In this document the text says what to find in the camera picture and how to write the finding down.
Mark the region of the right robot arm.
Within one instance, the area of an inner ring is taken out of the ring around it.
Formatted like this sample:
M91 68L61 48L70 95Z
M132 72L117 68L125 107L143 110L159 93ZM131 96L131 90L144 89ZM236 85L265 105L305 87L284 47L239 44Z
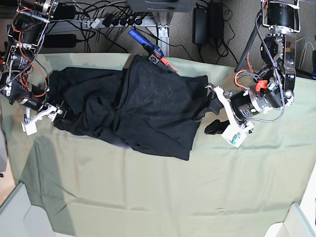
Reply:
M18 103L24 113L24 123L29 124L26 110L37 113L36 118L55 120L63 110L48 100L49 75L44 72L43 86L28 81L36 68L37 56L44 44L45 31L52 20L66 20L75 15L75 8L61 5L57 0L19 0L17 10L8 29L8 45L0 71L0 93L10 104Z

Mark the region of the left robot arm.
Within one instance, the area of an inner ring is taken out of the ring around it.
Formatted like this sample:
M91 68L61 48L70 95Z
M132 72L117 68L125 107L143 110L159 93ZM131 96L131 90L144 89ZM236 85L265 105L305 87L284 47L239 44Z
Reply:
M249 37L242 57L235 68L234 85L239 92L224 91L209 83L205 103L196 112L195 121L201 121L205 114L216 115L225 110L227 121L215 120L208 125L205 134L232 132L237 136L253 131L256 115L270 110L280 110L294 101L296 80L296 33L300 32L299 1L263 0L261 10L255 18L254 29ZM255 38L261 42L260 53L264 61L258 72L251 68L242 69L249 62L249 52Z

